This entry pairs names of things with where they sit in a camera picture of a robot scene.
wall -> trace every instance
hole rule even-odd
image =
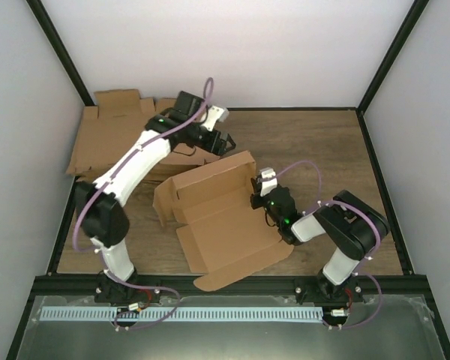
[[[91,92],[228,107],[359,104],[412,0],[43,1]]]
[[[43,275],[82,104],[25,1],[0,1],[0,359]]]
[[[450,338],[450,1],[430,1],[367,111],[406,246]]]

wooden tabletop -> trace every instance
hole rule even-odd
[[[321,199],[331,199],[347,189],[368,205],[385,214],[362,133],[355,112],[340,111],[233,111],[219,130],[228,131],[237,143],[233,152],[249,150],[257,169],[281,170],[302,159],[315,162],[322,172]],[[306,209],[317,196],[317,173],[311,166],[298,166],[280,177],[290,188],[299,210]],[[153,184],[140,184],[125,206],[130,219],[127,249],[140,274],[190,274],[175,229],[163,229],[152,208]],[[76,253],[71,246],[70,227],[59,273],[97,273],[102,270],[93,253]],[[89,240],[80,233],[79,243]],[[330,259],[336,246],[321,235],[296,247],[287,259],[257,275],[315,275]],[[373,261],[364,270],[374,275],[401,275],[392,236],[388,235]]]

flattened cardboard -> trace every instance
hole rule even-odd
[[[293,247],[281,241],[253,210],[250,179],[256,165],[250,152],[175,175],[158,185],[154,208],[163,226],[175,218],[176,230],[193,273],[204,291],[218,290],[286,259]]]
[[[94,181],[109,170],[137,141],[146,122],[156,113],[172,107],[175,99],[140,99],[136,89],[99,91],[98,106],[86,106],[76,137],[67,173]],[[146,182],[162,182],[219,157],[200,148],[179,144],[145,177]]]

black metal frame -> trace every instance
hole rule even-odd
[[[90,94],[85,87],[77,69],[72,62],[68,51],[65,49],[62,40],[59,37],[52,20],[47,14],[47,11],[41,0],[26,0],[34,13],[37,21],[39,22],[43,32],[48,37],[49,42],[52,44],[58,58],[67,71],[72,83],[75,85],[83,103],[86,106],[94,105]],[[380,170],[380,165],[377,160],[377,156],[374,151],[371,138],[368,134],[367,126],[364,120],[364,113],[369,107],[375,94],[377,93],[380,85],[389,72],[393,62],[397,58],[399,52],[404,46],[408,36],[413,30],[414,25],[418,21],[420,15],[425,9],[428,0],[415,0],[410,8],[405,20],[403,21],[398,33],[396,34],[390,48],[388,49],[385,58],[382,60],[375,77],[369,85],[367,91],[364,94],[361,103],[358,108],[341,107],[341,108],[324,108],[324,107],[301,107],[301,108],[234,108],[230,110],[352,110],[356,111],[358,117],[358,123],[361,128],[364,142],[367,148],[367,152],[370,158],[370,162],[373,168],[373,173],[376,178],[376,182],[379,188],[380,196],[382,197],[383,205],[385,207],[385,213],[388,221],[391,225],[391,233],[393,235],[397,254],[400,259],[400,265],[403,270],[403,275],[398,276],[377,276],[383,293],[385,294],[398,294],[398,295],[423,295],[427,306],[433,311],[434,318],[433,324],[439,335],[439,341],[442,345],[442,350],[445,357],[450,360],[450,343],[447,337],[446,331],[443,327],[442,320],[440,318],[439,311],[434,301],[433,294],[431,292],[428,280],[424,275],[414,274],[413,266],[410,261],[410,256],[407,252],[407,248],[404,243],[404,238],[401,234],[400,227],[398,225],[397,217],[390,200],[389,192],[386,188],[386,183],[383,178],[383,174]],[[57,274],[56,270],[59,264],[62,250],[65,245],[65,239],[67,238],[68,229],[71,225],[72,217],[74,214],[74,198],[72,194],[74,188],[70,192],[70,197],[67,201],[67,207],[64,212],[64,217],[61,222],[58,236],[56,239],[55,247],[52,252],[52,258],[48,266],[48,274],[35,278],[33,287],[31,288],[30,296],[23,311],[21,320],[10,347],[7,359],[15,359],[18,355],[20,344],[26,329],[26,324],[29,320],[30,313],[32,311],[33,301],[36,296],[92,296],[95,294],[97,286],[97,275],[87,274]],[[220,289],[212,294],[209,292],[202,292],[193,285],[194,276],[148,276],[139,275],[140,284],[160,284],[166,287],[172,287],[177,289],[182,295],[280,295],[290,296],[296,295],[295,288],[298,284],[302,287],[306,287],[308,284],[312,284],[316,281],[314,276],[297,277],[297,276],[271,276],[271,277],[257,277],[251,276],[244,280],[240,280],[232,285],[229,285],[223,289]],[[367,277],[358,277],[358,281],[362,288],[362,293],[375,294],[377,289],[373,282]]]

perforated rail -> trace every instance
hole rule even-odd
[[[40,321],[113,321],[117,307],[44,306]],[[139,313],[126,313],[120,321],[158,320],[171,307],[149,307]],[[167,322],[281,322],[321,323],[321,307],[179,307]]]

